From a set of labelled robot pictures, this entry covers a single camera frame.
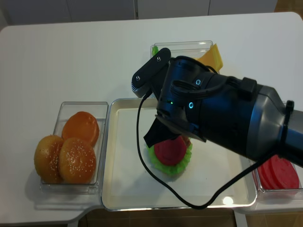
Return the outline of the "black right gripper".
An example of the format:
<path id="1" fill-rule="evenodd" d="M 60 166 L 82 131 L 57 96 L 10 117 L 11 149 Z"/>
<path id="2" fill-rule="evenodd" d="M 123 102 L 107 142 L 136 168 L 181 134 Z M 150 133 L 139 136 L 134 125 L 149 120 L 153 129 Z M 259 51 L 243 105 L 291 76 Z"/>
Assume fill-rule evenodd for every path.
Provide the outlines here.
<path id="1" fill-rule="evenodd" d="M 256 98 L 253 79 L 211 72 L 189 57 L 173 58 L 157 106 L 158 119 L 143 138 L 153 146 L 182 134 L 225 148 L 245 148 Z"/>

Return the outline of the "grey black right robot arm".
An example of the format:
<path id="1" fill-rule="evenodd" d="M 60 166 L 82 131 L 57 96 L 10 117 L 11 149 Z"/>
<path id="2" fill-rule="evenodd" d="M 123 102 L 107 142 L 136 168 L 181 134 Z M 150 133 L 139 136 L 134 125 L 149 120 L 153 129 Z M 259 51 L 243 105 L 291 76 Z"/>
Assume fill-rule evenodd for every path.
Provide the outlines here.
<path id="1" fill-rule="evenodd" d="M 253 161 L 274 152 L 302 165 L 303 145 L 299 137 L 287 133 L 303 119 L 293 106 L 283 104 L 272 87 L 217 74 L 179 56 L 169 63 L 156 118 L 144 140 L 151 147 L 185 135 Z"/>

